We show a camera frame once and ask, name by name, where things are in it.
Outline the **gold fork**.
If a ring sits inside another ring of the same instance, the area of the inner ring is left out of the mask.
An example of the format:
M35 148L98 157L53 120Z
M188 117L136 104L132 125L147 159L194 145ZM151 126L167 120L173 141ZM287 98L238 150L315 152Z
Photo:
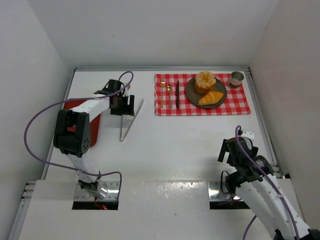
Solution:
M160 87L161 87L161 91L160 91L160 108L162 109L163 108L163 95L164 95L164 89L166 87L166 83L165 83L165 79L162 78L161 81L160 81Z

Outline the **metal serving tongs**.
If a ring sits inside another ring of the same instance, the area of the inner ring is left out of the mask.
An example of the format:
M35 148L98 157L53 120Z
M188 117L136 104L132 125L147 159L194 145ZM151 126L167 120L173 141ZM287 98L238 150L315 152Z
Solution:
M120 126L120 142L124 142L126 137L128 136L129 131L131 130L137 116L139 115L144 104L144 99L142 98L138 108L135 111L134 116L123 115L121 117L121 126Z

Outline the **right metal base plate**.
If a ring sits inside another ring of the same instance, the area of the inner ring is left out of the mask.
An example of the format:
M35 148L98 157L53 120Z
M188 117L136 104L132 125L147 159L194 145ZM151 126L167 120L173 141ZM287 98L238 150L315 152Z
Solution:
M241 198L235 194L230 194L224 182L208 182L208 197L210 202L240 201Z

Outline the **round orange bun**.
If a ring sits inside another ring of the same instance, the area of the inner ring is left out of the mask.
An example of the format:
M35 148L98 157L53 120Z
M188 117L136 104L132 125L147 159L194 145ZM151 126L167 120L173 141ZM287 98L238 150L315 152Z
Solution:
M195 76L194 89L198 94L205 95L214 89L215 75L209 71L202 71Z

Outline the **black knife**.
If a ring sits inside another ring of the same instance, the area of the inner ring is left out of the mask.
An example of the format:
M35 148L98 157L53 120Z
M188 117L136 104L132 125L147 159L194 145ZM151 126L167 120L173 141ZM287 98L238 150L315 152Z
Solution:
M178 80L175 84L175 106L176 109L180 109L180 81Z

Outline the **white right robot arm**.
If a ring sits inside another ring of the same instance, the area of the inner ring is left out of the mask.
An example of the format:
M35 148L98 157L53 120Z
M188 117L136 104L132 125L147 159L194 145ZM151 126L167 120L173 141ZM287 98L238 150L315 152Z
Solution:
M281 189L274 170L251 139L236 136L224 139L218 161L236 169L225 177L225 188L237 195L254 212L273 240L318 240L320 231L312 229L295 211Z

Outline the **red checkered cloth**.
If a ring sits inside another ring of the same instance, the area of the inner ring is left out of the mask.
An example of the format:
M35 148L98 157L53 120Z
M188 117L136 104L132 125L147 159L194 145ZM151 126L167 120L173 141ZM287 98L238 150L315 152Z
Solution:
M230 73L216 73L214 76L223 82L226 90L226 100L217 108L201 108L194 105L186 96L185 87L196 74L173 73L160 74L154 77L154 113L158 116L224 116L224 115L248 115L251 113L245 90L241 84L239 88L232 89L228 86ZM161 107L161 79L165 81L163 90L163 108ZM176 109L176 82L179 81L179 107ZM172 108L169 108L169 94L167 85L171 84Z

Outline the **grey and brown cup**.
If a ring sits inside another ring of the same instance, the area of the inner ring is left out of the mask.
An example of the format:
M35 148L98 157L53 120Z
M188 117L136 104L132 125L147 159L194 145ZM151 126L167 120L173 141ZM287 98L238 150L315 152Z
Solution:
M244 78L245 78L245 76L241 72L234 71L231 73L231 75L228 79L228 86L231 89L237 89L242 84Z

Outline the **dark round plate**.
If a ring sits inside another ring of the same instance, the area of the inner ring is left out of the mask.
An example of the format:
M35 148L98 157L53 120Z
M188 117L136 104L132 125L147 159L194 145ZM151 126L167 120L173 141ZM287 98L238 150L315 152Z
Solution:
M219 107L227 98L227 89L224 85L224 83L222 81L220 81L218 78L216 78L216 83L214 86L214 91L215 92L220 92L223 93L222 98L215 104L210 104L210 105L200 105L198 104L199 100L204 96L202 94L199 94L196 90L195 90L195 85L196 83L196 79L195 77L191 78L185 87L185 94L186 97L188 98L188 100L190 102L192 102L194 105L196 105L197 107L200 108L204 108L204 109L215 109L217 107Z

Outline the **golden croissant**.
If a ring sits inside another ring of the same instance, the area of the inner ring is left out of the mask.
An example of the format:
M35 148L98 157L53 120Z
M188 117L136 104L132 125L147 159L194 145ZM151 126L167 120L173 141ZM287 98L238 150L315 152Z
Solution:
M223 96L224 94L222 92L211 90L198 101L198 104L201 106L214 105L217 104Z

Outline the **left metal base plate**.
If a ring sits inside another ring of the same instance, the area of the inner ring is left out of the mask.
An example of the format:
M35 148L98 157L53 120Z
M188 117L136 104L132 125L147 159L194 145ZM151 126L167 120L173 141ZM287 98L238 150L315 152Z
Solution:
M119 188L119 181L99 181L97 184L87 184L84 186L78 182L74 193L74 201L93 202L97 198L100 202L116 202L118 200Z

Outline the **metal base plate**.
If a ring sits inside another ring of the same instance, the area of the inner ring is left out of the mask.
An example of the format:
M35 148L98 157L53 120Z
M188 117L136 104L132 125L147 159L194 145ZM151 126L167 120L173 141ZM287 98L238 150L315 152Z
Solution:
M100 202L116 202L118 200L119 188L119 181L99 181L97 184L87 184L84 186L78 182L74 193L74 201L93 202L97 198Z
M224 182L208 182L208 197L210 202L240 201L241 198L235 194L230 194Z

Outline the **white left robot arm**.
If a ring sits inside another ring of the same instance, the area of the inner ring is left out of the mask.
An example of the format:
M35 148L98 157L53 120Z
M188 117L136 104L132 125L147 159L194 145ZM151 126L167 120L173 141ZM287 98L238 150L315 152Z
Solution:
M96 199L103 199L108 187L102 182L89 152L92 146L91 123L98 120L106 110L115 116L135 116L135 96L127 90L120 90L125 84L110 79L93 94L93 99L81 100L70 109L61 109L57 114L53 145L66 155L76 168L78 183L86 193Z

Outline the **red serving tray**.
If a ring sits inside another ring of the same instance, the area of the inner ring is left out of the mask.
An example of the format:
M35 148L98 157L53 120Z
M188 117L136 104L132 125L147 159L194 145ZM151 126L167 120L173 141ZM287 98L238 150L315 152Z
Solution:
M65 110L70 110L74 107L77 107L84 103L85 100L75 100L75 101L69 101L64 103L63 108ZM91 143L90 147L93 147L98 140L98 133L99 133L99 128L100 128L100 121L101 121L101 114L96 116L91 122L90 122L90 137L91 137Z

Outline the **gold and silver spoon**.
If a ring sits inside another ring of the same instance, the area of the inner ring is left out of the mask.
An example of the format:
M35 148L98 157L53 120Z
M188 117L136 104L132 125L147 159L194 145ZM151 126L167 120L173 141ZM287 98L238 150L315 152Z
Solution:
M166 91L168 92L168 101L169 101L169 108L171 109L173 107L172 105L172 100L171 100L171 93L172 93L172 85L171 84L168 84L166 86Z

